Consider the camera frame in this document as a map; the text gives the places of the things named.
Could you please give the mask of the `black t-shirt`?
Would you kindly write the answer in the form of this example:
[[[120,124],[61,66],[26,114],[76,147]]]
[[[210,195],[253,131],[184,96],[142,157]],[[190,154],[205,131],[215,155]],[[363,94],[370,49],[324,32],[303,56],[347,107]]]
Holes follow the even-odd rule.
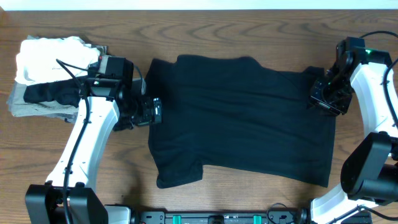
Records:
[[[162,102],[148,139],[157,186],[199,181],[211,165],[327,187],[336,119],[308,104],[323,73],[275,71],[251,57],[153,60],[146,83]]]

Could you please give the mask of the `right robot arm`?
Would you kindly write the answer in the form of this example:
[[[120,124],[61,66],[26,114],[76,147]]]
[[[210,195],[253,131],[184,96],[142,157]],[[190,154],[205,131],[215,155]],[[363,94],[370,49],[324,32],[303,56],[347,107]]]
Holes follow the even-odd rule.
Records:
[[[395,62],[388,52],[359,46],[338,46],[336,61],[312,89],[309,102],[333,115],[345,114],[353,96],[358,99],[364,140],[345,160],[340,183],[310,203],[307,223],[363,220],[360,212],[397,201],[397,94]]]

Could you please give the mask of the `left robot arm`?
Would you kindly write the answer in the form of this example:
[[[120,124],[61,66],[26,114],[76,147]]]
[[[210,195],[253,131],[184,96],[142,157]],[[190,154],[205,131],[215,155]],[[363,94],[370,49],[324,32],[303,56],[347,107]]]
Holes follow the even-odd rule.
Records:
[[[104,205],[96,179],[112,131],[162,121],[162,104],[143,78],[88,78],[67,145],[46,181],[32,184],[25,205],[32,223],[139,223],[127,205]]]

